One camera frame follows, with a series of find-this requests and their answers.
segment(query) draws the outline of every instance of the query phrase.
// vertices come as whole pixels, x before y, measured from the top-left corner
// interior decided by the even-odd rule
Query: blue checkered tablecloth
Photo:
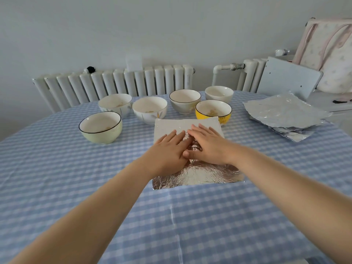
[[[235,92],[225,137],[352,195],[352,139],[326,124],[292,142],[248,119],[242,102],[261,98]],[[87,141],[78,124],[98,111],[96,102],[73,107],[0,143],[1,263],[152,145],[154,126],[133,113],[115,142]],[[180,115],[169,102],[165,118],[195,115]],[[311,263],[330,263],[249,180],[163,190],[149,182],[100,263],[268,264],[313,256],[321,257]]]

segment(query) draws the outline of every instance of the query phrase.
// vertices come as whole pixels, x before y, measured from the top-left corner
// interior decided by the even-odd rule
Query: bowl rim
[[[176,90],[176,91],[181,91],[181,90],[196,91],[196,90],[192,90],[192,89],[178,89],[178,90]],[[179,104],[193,103],[193,102],[196,102],[196,101],[198,101],[199,99],[202,98],[202,94],[201,94],[200,92],[198,92],[198,91],[196,91],[196,92],[199,93],[199,98],[198,98],[197,100],[194,100],[194,101],[191,101],[191,102],[178,102],[178,101],[175,101],[175,100],[171,99],[171,94],[172,94],[172,93],[169,94],[169,98],[170,98],[171,101],[173,101],[173,102],[175,102],[175,103],[179,103]]]
[[[132,96],[129,95],[128,93],[113,93],[113,94],[109,94],[109,95],[107,95],[107,96],[104,96],[102,99],[100,99],[100,100],[98,101],[98,106],[101,107],[101,108],[106,108],[106,109],[109,109],[109,108],[110,108],[110,109],[111,109],[111,108],[117,108],[116,106],[115,106],[115,107],[103,107],[103,106],[100,106],[99,103],[100,103],[101,100],[103,100],[104,98],[106,98],[106,97],[108,97],[108,96],[119,95],[119,94],[126,94],[126,95],[128,95],[128,96],[131,98],[131,100],[128,101],[126,104],[123,104],[122,106],[118,106],[118,107],[123,107],[123,106],[125,106],[125,105],[128,105],[130,102],[132,102]]]
[[[208,90],[209,88],[212,88],[212,87],[222,87],[222,88],[227,88],[227,89],[230,89],[230,90],[232,91],[232,94],[230,94],[230,95],[226,95],[226,96],[218,96],[218,95],[213,95],[213,94],[207,93],[207,90]],[[214,96],[214,97],[230,97],[230,96],[232,96],[232,95],[233,95],[234,90],[232,90],[230,87],[226,87],[226,86],[221,86],[221,85],[212,85],[212,86],[207,87],[207,88],[204,90],[204,92],[205,92],[206,94],[208,94],[208,95],[210,95],[210,96]]]
[[[215,117],[215,116],[209,116],[209,115],[206,115],[206,114],[204,114],[204,113],[200,112],[200,111],[197,109],[198,104],[200,104],[201,102],[204,102],[204,101],[216,101],[216,102],[222,102],[222,103],[224,103],[224,104],[227,104],[227,105],[231,108],[230,113],[228,113],[228,114],[227,114],[227,115],[225,115],[225,116],[217,116],[217,117],[219,117],[219,118],[224,118],[224,117],[227,117],[228,115],[230,115],[230,114],[232,113],[232,106],[230,106],[228,103],[226,103],[226,102],[224,102],[224,101],[220,101],[220,100],[203,100],[203,101],[200,101],[199,103],[197,103],[197,105],[196,105],[196,111],[197,111],[198,113],[200,113],[200,114],[204,115],[204,116],[211,117],[211,118]]]
[[[92,114],[92,115],[89,115],[88,117],[93,116],[93,115],[95,115],[95,114],[99,114],[99,113],[116,113],[117,115],[120,116],[120,121],[119,121],[115,126],[109,128],[109,129],[106,129],[106,130],[104,130],[104,131],[101,131],[101,132],[107,132],[107,131],[109,131],[109,130],[115,128],[118,124],[120,124],[120,122],[121,122],[121,120],[122,120],[121,115],[120,115],[119,113],[117,113],[117,112],[114,112],[114,111],[102,111],[102,112],[97,112],[97,113],[94,113],[94,114]],[[89,134],[101,133],[101,132],[85,132],[85,131],[82,131],[82,130],[81,130],[81,123],[83,122],[83,120],[85,120],[85,119],[88,118],[88,117],[85,117],[84,119],[82,119],[82,121],[80,122],[80,124],[78,124],[78,128],[80,129],[80,131],[81,131],[81,132],[84,132],[84,133],[89,133]]]
[[[134,104],[135,104],[136,102],[138,102],[139,100],[141,100],[141,99],[143,99],[143,98],[150,98],[150,97],[156,97],[156,98],[160,98],[160,99],[165,100],[165,101],[166,101],[166,106],[165,106],[164,108],[158,110],[158,111],[153,111],[153,112],[140,112],[140,111],[137,111],[137,110],[135,110],[135,109],[133,108]],[[142,114],[158,113],[158,112],[164,110],[166,107],[168,107],[168,102],[167,102],[167,100],[164,99],[163,97],[158,97],[158,96],[144,96],[144,97],[139,98],[138,100],[134,101],[133,104],[132,104],[132,110],[133,110],[133,111],[136,111],[136,112],[138,112],[138,113],[142,113]]]

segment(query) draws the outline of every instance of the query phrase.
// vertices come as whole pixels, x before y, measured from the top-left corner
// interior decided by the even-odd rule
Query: shiny foil surface
[[[201,151],[200,144],[193,140],[188,150]],[[244,175],[232,165],[214,165],[199,160],[190,160],[178,173],[153,179],[153,189],[173,188],[182,185],[204,183],[228,183],[244,181]]]

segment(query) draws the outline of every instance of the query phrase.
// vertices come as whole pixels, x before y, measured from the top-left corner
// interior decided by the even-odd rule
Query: table
[[[162,97],[169,103],[166,119],[195,118],[178,114]],[[248,119],[242,102],[261,98],[234,93],[225,137],[352,195],[352,139],[326,124],[292,142]],[[0,143],[1,263],[152,145],[154,126],[133,114],[115,142],[87,141],[78,124],[98,111],[96,102],[73,107]],[[100,263],[268,264],[312,256],[322,256],[312,263],[329,263],[248,180],[163,190],[149,182]]]

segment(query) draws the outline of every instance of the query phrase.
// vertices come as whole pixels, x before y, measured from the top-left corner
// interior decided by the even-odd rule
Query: bowl
[[[96,144],[109,144],[122,131],[121,116],[113,111],[98,112],[86,117],[79,124],[83,136]]]
[[[124,119],[132,110],[132,96],[126,93],[111,94],[98,102],[101,111],[119,113]]]
[[[207,100],[219,100],[230,103],[233,96],[233,90],[224,86],[210,86],[205,89],[205,98]]]
[[[231,117],[232,108],[229,104],[219,100],[204,100],[196,105],[197,119],[219,117],[220,124],[226,124]]]
[[[174,110],[183,115],[192,113],[196,104],[200,102],[201,94],[195,90],[180,89],[169,95],[171,106]]]
[[[148,96],[135,101],[132,109],[137,118],[145,124],[153,125],[156,119],[163,119],[168,110],[168,102],[161,97]]]

